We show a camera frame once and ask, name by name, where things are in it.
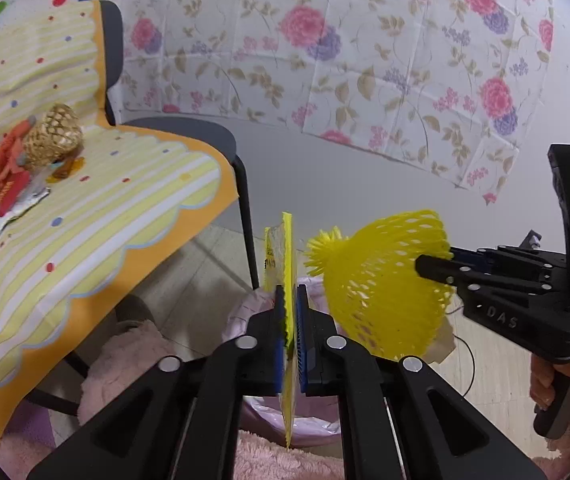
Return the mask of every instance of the gray chair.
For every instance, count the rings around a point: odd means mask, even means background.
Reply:
[[[105,67],[106,86],[110,89],[114,86],[123,70],[123,24],[120,10],[113,2],[100,1],[102,14],[102,28],[105,42]],[[106,98],[105,111],[107,120],[115,126],[114,113],[109,99]],[[249,192],[247,190],[247,174],[242,160],[236,153],[236,139],[234,135],[220,124],[191,119],[187,117],[149,117],[136,119],[125,123],[126,126],[137,126],[159,130],[172,134],[201,140],[218,150],[234,168],[236,176],[236,189],[238,190],[238,204],[241,211],[241,224],[245,249],[247,251],[247,263],[252,280],[252,288],[259,287],[258,268],[256,265],[256,253],[254,250],[254,236],[252,235],[252,219],[249,209]]]

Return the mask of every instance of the tile floor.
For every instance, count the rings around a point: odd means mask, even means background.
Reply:
[[[263,261],[263,241],[256,240],[257,260]],[[304,274],[302,257],[299,275]],[[143,298],[164,336],[171,339],[185,360],[209,354],[220,343],[229,311],[251,290],[242,235],[209,226],[169,257],[133,291]],[[476,358],[476,377],[467,399],[529,456],[547,454],[545,442],[532,429],[534,403],[528,398],[529,354],[512,343],[467,320],[460,312],[450,316],[454,333],[465,339]],[[79,348],[91,362],[113,334],[108,316]],[[458,391],[472,378],[472,360],[458,345],[434,368]],[[78,399],[79,380],[64,363],[44,380],[46,390]],[[57,444],[77,428],[65,415],[52,413]],[[340,445],[314,452],[340,456]]]

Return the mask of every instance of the brown leaf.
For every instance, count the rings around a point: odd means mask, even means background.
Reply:
[[[433,129],[435,132],[440,132],[441,131],[441,123],[439,123],[439,120],[431,115],[426,115],[423,117],[423,120],[430,125],[430,128]]]
[[[347,110],[344,106],[336,109],[336,127],[340,130],[347,121]]]
[[[391,112],[392,110],[396,110],[398,108],[398,105],[401,102],[401,98],[400,97],[395,97],[392,99],[392,101],[388,102],[385,105],[385,111],[386,112]]]
[[[176,54],[176,57],[174,58],[174,64],[176,65],[176,69],[179,72],[185,73],[185,68],[187,66],[187,56],[185,56],[185,49],[182,48],[178,51],[178,54]]]
[[[245,73],[239,68],[230,68],[227,73],[234,79],[245,79]]]
[[[503,161],[503,171],[505,173],[510,173],[513,162],[514,162],[514,156],[513,155],[505,158],[505,160]]]
[[[422,146],[418,150],[418,162],[422,164],[426,156],[427,156],[427,146]]]
[[[205,73],[208,66],[209,66],[209,61],[205,61],[199,65],[199,67],[196,69],[196,79],[198,79],[200,76],[202,76]]]
[[[343,81],[334,89],[334,95],[343,104],[347,103],[350,98],[350,85],[347,81]]]
[[[361,76],[356,82],[359,92],[367,101],[371,101],[371,96],[376,88],[376,79],[374,78],[374,66],[372,65],[367,70],[361,73]]]

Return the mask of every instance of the metal screw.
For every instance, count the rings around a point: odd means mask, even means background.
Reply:
[[[327,346],[329,346],[329,348],[333,348],[334,350],[340,350],[341,348],[345,348],[347,346],[347,341],[343,336],[331,335],[327,338]]]
[[[158,368],[164,372],[175,372],[180,366],[181,362],[178,357],[174,357],[173,355],[163,357],[158,363]]]
[[[408,372],[420,372],[423,362],[418,357],[406,357],[403,359],[403,368]]]
[[[238,346],[238,348],[242,348],[243,350],[254,348],[257,344],[257,339],[251,335],[241,335],[236,340],[236,346]]]

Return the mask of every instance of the plastic bag liner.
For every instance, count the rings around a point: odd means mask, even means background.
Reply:
[[[300,278],[307,287],[310,306],[329,313],[322,278]],[[257,312],[273,307],[273,293],[255,290],[230,314],[223,342],[245,333],[247,322]],[[292,447],[324,446],[341,439],[337,397],[306,397],[297,389]],[[285,446],[285,424],[278,397],[243,398],[240,415],[241,428]]]

